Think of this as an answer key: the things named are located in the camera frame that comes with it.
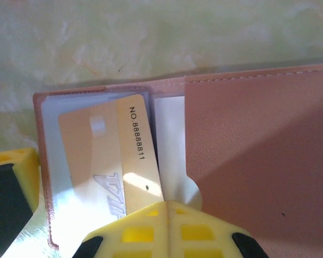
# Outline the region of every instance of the pink leather wallet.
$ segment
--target pink leather wallet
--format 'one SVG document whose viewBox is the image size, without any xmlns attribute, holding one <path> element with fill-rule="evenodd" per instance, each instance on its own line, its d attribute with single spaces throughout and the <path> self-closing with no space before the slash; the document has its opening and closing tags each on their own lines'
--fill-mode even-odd
<svg viewBox="0 0 323 258">
<path fill-rule="evenodd" d="M 185 94 L 187 174 L 203 211 L 250 231 L 270 257 L 323 257 L 323 64 L 35 94 L 49 220 L 41 103 L 137 88 Z"/>
</svg>

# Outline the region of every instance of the card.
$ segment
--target card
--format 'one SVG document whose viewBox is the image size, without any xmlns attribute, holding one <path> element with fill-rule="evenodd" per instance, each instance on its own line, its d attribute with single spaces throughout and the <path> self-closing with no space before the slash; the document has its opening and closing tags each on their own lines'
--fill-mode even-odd
<svg viewBox="0 0 323 258">
<path fill-rule="evenodd" d="M 144 99 L 132 95 L 59 116 L 74 193 L 122 218 L 163 200 Z"/>
</svg>

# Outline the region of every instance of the marble surface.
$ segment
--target marble surface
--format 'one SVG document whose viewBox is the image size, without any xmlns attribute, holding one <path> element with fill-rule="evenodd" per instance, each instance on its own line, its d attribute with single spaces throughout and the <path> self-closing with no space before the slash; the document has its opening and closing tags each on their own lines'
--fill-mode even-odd
<svg viewBox="0 0 323 258">
<path fill-rule="evenodd" d="M 323 61 L 323 0 L 0 0 L 0 151 L 36 91 Z M 6 257 L 57 257 L 40 207 Z"/>
</svg>

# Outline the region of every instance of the gold card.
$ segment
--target gold card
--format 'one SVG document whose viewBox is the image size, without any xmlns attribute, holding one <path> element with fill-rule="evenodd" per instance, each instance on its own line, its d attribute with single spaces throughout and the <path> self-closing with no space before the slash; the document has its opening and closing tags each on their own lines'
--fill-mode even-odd
<svg viewBox="0 0 323 258">
<path fill-rule="evenodd" d="M 122 218 L 163 200 L 144 99 L 132 95 L 59 116 L 77 198 Z"/>
</svg>

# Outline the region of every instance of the card holder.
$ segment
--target card holder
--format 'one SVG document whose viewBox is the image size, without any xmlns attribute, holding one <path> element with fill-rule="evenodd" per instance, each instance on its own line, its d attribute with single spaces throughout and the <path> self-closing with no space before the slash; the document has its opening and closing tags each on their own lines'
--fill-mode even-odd
<svg viewBox="0 0 323 258">
<path fill-rule="evenodd" d="M 272 257 L 323 254 L 323 117 L 305 123 L 303 131 L 290 127 L 286 134 L 298 140 L 277 138 L 282 128 L 323 105 L 323 64 L 35 94 L 51 246 L 57 248 L 41 104 L 53 95 L 127 90 L 185 95 L 187 176 L 201 191 L 203 211 L 249 230 Z M 312 132 L 317 134 L 309 140 Z M 268 143 L 273 136 L 278 140 Z M 256 153 L 249 153 L 254 147 Z M 302 153 L 306 162 L 300 166 Z"/>
</svg>

